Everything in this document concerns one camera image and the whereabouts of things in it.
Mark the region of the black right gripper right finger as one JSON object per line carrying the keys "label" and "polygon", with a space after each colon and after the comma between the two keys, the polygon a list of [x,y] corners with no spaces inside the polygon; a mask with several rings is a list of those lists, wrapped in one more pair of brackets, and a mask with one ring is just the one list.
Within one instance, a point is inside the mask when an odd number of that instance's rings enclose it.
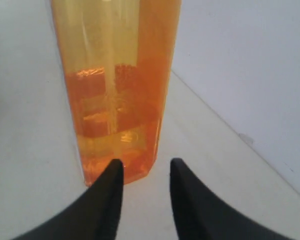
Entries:
{"label": "black right gripper right finger", "polygon": [[170,162],[170,199],[180,240],[300,240],[300,195],[261,163],[238,177],[201,181],[181,158]]}

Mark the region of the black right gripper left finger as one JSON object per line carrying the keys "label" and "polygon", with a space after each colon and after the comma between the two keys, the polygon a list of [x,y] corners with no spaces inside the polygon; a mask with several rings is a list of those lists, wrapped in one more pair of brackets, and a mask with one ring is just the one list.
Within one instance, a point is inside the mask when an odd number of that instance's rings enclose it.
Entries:
{"label": "black right gripper left finger", "polygon": [[121,218],[123,187],[123,163],[113,159],[70,206],[17,239],[114,240]]}

